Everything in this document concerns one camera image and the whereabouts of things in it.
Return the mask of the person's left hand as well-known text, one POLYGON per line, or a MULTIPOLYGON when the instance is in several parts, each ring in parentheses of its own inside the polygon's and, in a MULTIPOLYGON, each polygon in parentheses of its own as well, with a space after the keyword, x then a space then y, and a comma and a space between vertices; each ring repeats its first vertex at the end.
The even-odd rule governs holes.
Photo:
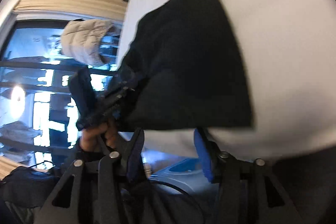
POLYGON ((90 127, 81 131, 80 147, 83 151, 94 152, 98 148, 98 138, 104 134, 105 144, 116 148, 118 131, 114 120, 110 119, 97 127, 90 127))

